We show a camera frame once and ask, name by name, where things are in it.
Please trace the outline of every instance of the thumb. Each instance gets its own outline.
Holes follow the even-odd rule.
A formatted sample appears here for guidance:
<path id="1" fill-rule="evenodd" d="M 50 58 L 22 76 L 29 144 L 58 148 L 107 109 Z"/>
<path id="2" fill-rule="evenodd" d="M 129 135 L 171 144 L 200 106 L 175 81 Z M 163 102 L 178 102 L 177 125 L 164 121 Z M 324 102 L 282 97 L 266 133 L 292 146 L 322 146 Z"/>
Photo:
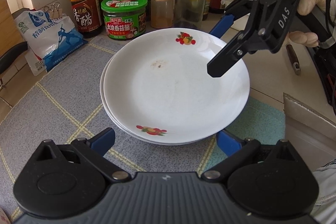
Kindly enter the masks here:
<path id="1" fill-rule="evenodd" d="M 322 11 L 326 11 L 326 0 L 300 0 L 297 11 L 300 15 L 308 15 L 317 5 Z"/>
<path id="2" fill-rule="evenodd" d="M 316 33 L 303 33 L 300 31 L 289 33 L 289 40 L 304 45 L 306 47 L 317 47 L 319 45 L 319 38 Z"/>

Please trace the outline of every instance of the white glove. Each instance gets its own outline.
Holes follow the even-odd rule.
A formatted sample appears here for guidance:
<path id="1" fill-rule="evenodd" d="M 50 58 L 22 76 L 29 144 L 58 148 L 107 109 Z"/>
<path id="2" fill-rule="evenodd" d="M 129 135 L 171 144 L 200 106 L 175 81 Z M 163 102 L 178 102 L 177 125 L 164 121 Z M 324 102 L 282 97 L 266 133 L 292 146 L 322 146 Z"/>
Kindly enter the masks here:
<path id="1" fill-rule="evenodd" d="M 313 8 L 317 5 L 323 12 L 326 11 L 326 0 L 300 0 L 297 11 L 300 15 L 308 15 Z M 330 18 L 334 22 L 336 17 L 336 0 L 331 1 L 330 6 Z M 294 43 L 302 44 L 307 47 L 316 47 L 318 46 L 318 37 L 317 34 L 313 32 L 303 33 L 300 31 L 290 32 L 285 38 L 285 43 L 292 41 Z"/>

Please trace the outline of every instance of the green jar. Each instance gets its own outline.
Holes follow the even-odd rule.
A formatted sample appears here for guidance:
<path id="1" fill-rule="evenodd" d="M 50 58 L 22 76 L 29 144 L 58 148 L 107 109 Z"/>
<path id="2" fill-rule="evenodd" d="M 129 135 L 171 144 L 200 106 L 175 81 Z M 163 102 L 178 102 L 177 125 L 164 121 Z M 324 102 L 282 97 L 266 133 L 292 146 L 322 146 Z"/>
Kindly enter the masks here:
<path id="1" fill-rule="evenodd" d="M 101 9 L 107 35 L 112 39 L 131 39 L 146 31 L 147 0 L 103 0 Z"/>

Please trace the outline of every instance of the green lid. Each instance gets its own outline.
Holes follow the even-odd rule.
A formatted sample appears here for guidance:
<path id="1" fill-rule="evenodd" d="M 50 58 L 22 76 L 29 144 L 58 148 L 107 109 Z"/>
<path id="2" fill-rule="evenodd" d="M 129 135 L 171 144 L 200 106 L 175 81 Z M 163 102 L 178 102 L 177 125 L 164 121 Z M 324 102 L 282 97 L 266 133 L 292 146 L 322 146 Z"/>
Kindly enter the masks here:
<path id="1" fill-rule="evenodd" d="M 101 9 L 111 13 L 131 12 L 146 7 L 147 2 L 148 0 L 103 0 Z"/>

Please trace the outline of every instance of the wooden panel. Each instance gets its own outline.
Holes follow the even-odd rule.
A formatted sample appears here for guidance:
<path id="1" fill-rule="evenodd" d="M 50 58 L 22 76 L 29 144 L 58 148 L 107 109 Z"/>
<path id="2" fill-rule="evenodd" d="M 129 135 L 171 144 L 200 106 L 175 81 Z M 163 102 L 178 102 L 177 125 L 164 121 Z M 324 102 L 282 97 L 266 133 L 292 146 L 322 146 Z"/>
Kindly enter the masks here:
<path id="1" fill-rule="evenodd" d="M 22 41 L 24 40 L 15 26 L 7 0 L 0 0 L 0 56 Z"/>

